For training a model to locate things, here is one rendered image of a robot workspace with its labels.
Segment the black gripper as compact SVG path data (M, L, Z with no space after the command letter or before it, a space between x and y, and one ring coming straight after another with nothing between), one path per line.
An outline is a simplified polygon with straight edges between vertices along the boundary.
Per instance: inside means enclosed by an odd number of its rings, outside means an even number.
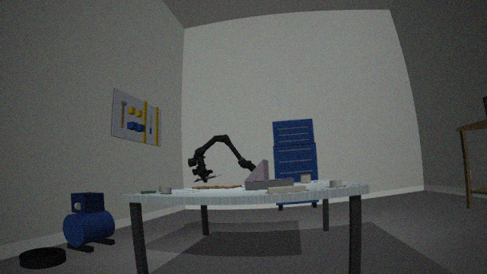
M209 174L213 173L213 170L207 170L205 168L206 164L205 163L202 163L202 164L198 164L198 171L195 171L193 172L193 175L197 175L199 174L198 177L201 177L203 179L204 182L207 182L207 180L205 179L206 177L209 176Z

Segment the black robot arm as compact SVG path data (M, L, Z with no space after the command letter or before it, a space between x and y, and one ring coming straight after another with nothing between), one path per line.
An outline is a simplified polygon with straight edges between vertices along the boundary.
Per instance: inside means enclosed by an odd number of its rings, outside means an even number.
M232 152L234 153L234 155L238 159L238 162L237 163L240 165L240 167L242 167L243 169L248 169L251 172L254 171L254 169L256 168L256 166L254 164L252 164L251 161L246 161L239 154L239 152L237 151L237 149L231 143L231 140L229 139L228 135L215 135L204 146L202 146L201 148L196 149L195 150L195 154L193 155L193 158L189 158L188 159L188 165L189 165L189 167L196 166L196 164L205 163L204 162L204 159L203 159L205 157L203 155L208 150L208 148L210 148L216 142L224 142L232 150Z

